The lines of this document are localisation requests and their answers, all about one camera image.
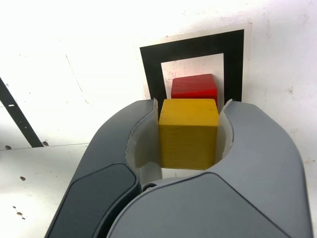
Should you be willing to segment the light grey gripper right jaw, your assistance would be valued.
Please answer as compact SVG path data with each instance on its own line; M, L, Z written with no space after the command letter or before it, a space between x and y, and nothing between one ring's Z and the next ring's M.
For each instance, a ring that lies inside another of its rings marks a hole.
M220 114L221 160L132 200L110 238L308 238L305 171L287 132L255 105Z

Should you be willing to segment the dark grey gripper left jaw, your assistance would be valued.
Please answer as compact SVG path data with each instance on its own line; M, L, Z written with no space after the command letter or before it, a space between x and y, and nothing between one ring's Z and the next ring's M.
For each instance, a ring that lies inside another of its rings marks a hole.
M143 186L162 178L158 128L155 99L108 119L89 143L46 236L105 238Z

